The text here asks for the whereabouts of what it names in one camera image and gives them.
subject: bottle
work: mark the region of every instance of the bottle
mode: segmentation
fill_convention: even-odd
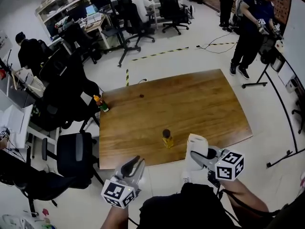
[[[162,139],[164,141],[164,145],[167,148],[171,148],[173,146],[173,137],[171,136],[171,131],[168,129],[163,130],[162,132]]]
[[[100,107],[100,109],[102,109],[104,112],[109,111],[108,105],[105,103],[104,100],[102,100],[102,98],[96,95],[94,95],[93,97],[94,100],[96,101],[96,104]]]

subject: sneaker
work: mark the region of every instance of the sneaker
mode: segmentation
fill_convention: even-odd
[[[236,67],[237,67],[236,65],[231,63],[230,74],[233,76],[236,75]]]
[[[248,73],[247,73],[247,70],[246,70],[245,68],[240,68],[240,67],[238,67],[238,71],[240,72],[240,74],[243,75],[243,77],[244,77],[245,79],[247,79],[247,80],[250,79],[250,77],[249,77],[249,75],[248,75]]]
[[[191,183],[192,182],[190,173],[188,173],[187,171],[182,172],[181,178],[182,178],[182,181],[183,181],[183,185],[185,183]]]

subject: whiteboard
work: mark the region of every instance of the whiteboard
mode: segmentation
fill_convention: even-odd
[[[283,56],[305,86],[305,2],[291,0],[288,22],[284,32]]]

